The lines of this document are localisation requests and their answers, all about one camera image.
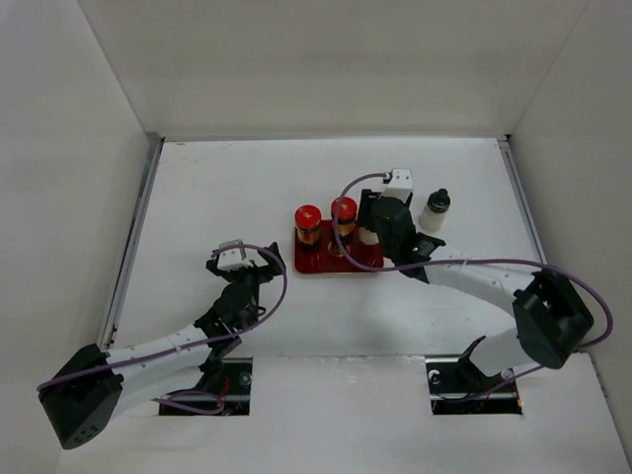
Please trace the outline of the white salt grinder black cap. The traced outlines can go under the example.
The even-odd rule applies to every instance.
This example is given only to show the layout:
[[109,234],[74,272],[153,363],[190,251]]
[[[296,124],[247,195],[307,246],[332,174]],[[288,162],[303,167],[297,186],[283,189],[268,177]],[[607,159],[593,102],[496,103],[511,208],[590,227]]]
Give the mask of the white salt grinder black cap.
[[447,189],[441,188],[431,193],[419,216],[420,225],[429,231],[437,231],[442,226],[449,211],[451,199]]

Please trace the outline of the red lid chili sauce jar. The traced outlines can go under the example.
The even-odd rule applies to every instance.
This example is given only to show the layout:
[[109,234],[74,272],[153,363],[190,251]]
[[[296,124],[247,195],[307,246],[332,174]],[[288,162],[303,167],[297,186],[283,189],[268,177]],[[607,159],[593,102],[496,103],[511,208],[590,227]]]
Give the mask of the red lid chili sauce jar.
[[300,244],[316,246],[321,238],[322,214],[313,204],[304,204],[294,213],[294,227]]

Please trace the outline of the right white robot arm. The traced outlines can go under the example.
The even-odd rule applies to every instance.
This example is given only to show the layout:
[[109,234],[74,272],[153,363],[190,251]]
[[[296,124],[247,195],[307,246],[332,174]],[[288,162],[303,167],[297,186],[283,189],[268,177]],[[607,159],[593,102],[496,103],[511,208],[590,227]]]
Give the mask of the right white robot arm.
[[299,201],[283,194],[252,216],[251,242],[274,247],[285,272],[260,288],[267,311],[253,356],[452,356],[460,383],[483,389],[524,364],[558,369],[593,316],[556,268],[476,259],[416,229],[409,185],[329,196],[313,245],[297,241]]

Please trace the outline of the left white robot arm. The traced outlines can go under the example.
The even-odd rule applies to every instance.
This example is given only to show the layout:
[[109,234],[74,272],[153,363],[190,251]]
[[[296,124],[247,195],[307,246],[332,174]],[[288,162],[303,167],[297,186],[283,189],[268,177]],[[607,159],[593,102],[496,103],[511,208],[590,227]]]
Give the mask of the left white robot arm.
[[265,313],[260,288],[276,274],[252,264],[216,275],[227,284],[194,323],[126,349],[85,346],[45,383],[39,401],[63,449],[89,442],[136,404],[174,391],[218,388],[224,358],[240,345],[239,332]]

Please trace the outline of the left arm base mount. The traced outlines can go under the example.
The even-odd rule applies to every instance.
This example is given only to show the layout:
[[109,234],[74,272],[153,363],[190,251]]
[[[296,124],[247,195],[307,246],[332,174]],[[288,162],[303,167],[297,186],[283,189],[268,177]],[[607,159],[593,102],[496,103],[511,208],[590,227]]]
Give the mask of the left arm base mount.
[[161,417],[238,417],[248,416],[251,406],[254,361],[229,358],[192,389],[180,390],[166,397],[158,415]]

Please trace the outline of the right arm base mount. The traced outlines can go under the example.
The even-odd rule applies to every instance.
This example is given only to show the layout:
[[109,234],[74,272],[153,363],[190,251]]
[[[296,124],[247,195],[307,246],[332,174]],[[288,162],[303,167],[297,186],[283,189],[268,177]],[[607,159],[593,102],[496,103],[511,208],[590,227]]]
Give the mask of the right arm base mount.
[[514,382],[496,390],[506,381],[500,374],[485,375],[469,360],[484,340],[480,337],[461,355],[426,358],[427,381],[432,413],[436,416],[521,415],[522,408]]

